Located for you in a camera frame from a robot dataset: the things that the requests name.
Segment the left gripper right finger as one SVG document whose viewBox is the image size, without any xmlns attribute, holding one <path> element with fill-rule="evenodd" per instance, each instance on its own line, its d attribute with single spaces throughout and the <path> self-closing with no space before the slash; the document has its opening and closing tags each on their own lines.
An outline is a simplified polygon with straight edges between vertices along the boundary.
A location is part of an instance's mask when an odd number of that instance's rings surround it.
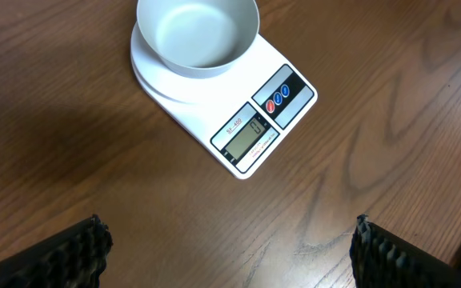
<svg viewBox="0 0 461 288">
<path fill-rule="evenodd" d="M 461 287 L 461 273 L 368 220 L 356 220 L 350 259 L 357 288 Z"/>
</svg>

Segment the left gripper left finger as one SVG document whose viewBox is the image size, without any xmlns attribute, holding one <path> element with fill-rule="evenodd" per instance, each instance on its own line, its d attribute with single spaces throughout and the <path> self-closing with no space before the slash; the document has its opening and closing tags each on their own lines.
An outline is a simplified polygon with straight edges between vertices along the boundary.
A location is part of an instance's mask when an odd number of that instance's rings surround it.
<svg viewBox="0 0 461 288">
<path fill-rule="evenodd" d="M 0 261 L 0 288 L 98 288 L 112 246 L 94 214 Z"/>
</svg>

